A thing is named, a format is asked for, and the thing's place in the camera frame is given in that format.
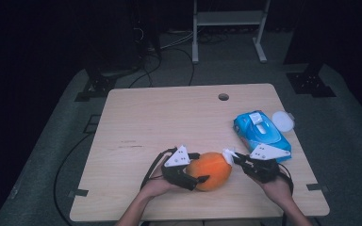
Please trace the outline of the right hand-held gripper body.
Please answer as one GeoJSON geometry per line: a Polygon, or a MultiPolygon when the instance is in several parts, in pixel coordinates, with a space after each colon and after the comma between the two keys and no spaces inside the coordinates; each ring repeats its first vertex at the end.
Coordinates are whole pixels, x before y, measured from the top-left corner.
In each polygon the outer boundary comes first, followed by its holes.
{"type": "Polygon", "coordinates": [[[246,156],[249,175],[265,184],[275,179],[279,172],[277,160],[291,157],[291,152],[276,148],[267,144],[258,144],[254,150],[246,156]]]}

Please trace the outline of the white wet wipe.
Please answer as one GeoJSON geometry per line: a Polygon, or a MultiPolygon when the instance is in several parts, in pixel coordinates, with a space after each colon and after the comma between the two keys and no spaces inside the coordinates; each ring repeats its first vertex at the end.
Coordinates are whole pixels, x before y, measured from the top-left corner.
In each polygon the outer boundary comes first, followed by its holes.
{"type": "Polygon", "coordinates": [[[222,150],[222,156],[227,164],[229,164],[231,167],[234,166],[234,158],[238,157],[235,152],[229,150],[229,149],[223,149],[222,150]]]}

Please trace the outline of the blue wet wipes pack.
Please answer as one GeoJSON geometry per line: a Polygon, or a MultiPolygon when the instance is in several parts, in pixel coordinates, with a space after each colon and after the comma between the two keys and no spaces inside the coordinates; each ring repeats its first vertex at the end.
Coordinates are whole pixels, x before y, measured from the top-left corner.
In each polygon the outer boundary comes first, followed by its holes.
{"type": "MultiPolygon", "coordinates": [[[[238,115],[234,119],[234,130],[251,153],[258,144],[267,144],[291,152],[291,144],[268,117],[260,110],[238,115]]],[[[291,157],[280,158],[278,163],[291,157]]]]}

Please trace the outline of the person's right hand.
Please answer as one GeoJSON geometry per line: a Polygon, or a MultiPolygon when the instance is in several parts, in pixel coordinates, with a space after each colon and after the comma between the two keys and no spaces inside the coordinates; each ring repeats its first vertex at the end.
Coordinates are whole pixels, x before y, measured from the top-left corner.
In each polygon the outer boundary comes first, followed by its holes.
{"type": "Polygon", "coordinates": [[[266,196],[282,210],[287,210],[293,203],[292,194],[288,182],[280,176],[274,180],[261,183],[255,179],[255,182],[262,188],[266,196]]]}

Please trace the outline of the person's left hand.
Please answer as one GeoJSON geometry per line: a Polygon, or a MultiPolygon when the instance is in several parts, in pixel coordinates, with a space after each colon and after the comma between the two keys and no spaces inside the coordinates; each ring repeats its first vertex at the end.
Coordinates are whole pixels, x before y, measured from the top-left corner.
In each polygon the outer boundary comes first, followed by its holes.
{"type": "Polygon", "coordinates": [[[160,162],[159,165],[154,169],[152,175],[140,190],[138,196],[140,200],[144,202],[149,202],[155,197],[161,196],[167,193],[170,190],[177,189],[176,185],[169,183],[164,177],[162,173],[163,163],[160,162]]]}

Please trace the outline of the black stand with flat base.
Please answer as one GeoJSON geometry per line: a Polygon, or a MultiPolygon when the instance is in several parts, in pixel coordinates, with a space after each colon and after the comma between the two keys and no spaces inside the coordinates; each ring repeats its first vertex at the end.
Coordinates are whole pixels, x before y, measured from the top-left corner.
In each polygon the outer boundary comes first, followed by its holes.
{"type": "Polygon", "coordinates": [[[336,94],[320,78],[328,47],[326,17],[321,11],[321,0],[303,1],[284,63],[307,64],[302,72],[287,73],[288,81],[297,94],[335,97],[336,94]]]}
{"type": "Polygon", "coordinates": [[[76,100],[106,97],[119,78],[134,72],[140,57],[127,0],[70,0],[84,47],[81,65],[89,87],[76,100]]]}

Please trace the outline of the orange plush toy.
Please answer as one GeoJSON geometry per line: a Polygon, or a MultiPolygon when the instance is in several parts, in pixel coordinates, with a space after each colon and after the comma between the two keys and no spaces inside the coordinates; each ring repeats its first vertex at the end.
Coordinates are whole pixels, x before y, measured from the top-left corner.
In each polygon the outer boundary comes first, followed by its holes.
{"type": "Polygon", "coordinates": [[[194,178],[207,176],[196,188],[200,191],[211,191],[223,186],[228,180],[232,166],[222,153],[202,153],[198,159],[192,160],[186,173],[194,178]]]}

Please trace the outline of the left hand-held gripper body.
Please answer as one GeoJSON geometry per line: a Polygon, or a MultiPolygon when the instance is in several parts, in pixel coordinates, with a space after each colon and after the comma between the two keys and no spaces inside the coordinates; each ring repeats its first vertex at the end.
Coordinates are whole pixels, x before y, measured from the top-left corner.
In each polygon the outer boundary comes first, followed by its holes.
{"type": "Polygon", "coordinates": [[[186,174],[186,167],[195,159],[189,159],[188,150],[184,145],[171,149],[171,153],[161,167],[163,177],[173,185],[193,190],[197,186],[198,180],[186,174]]]}

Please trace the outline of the white metal stand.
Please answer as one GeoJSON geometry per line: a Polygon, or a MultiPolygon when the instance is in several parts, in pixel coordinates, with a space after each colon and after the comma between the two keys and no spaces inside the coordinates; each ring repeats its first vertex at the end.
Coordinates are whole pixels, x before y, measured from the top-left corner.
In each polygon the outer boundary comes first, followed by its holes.
{"type": "Polygon", "coordinates": [[[257,25],[258,31],[253,37],[253,44],[261,63],[266,63],[267,58],[261,45],[261,39],[271,0],[266,0],[264,8],[261,10],[247,11],[199,11],[198,0],[193,1],[192,19],[192,62],[199,62],[198,28],[201,26],[229,26],[229,25],[257,25]]]}

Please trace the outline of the white round lid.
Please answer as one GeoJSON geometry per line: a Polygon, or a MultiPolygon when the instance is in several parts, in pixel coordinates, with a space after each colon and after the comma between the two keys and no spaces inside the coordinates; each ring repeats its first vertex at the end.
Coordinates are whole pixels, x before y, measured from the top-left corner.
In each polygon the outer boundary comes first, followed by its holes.
{"type": "Polygon", "coordinates": [[[271,121],[281,132],[289,132],[295,126],[293,116],[285,111],[277,111],[273,113],[271,116],[271,121]]]}

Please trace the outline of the black tape strip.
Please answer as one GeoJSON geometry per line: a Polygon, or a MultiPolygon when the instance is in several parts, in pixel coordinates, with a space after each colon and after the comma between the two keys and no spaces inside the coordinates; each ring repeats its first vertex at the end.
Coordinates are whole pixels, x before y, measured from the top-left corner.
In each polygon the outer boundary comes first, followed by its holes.
{"type": "Polygon", "coordinates": [[[306,185],[306,187],[309,191],[319,190],[321,192],[329,192],[329,188],[327,186],[323,186],[320,184],[308,184],[306,185]]]}
{"type": "Polygon", "coordinates": [[[76,196],[87,197],[88,193],[89,193],[89,191],[85,190],[85,189],[75,189],[75,190],[69,191],[68,197],[69,198],[75,198],[76,196]]]}

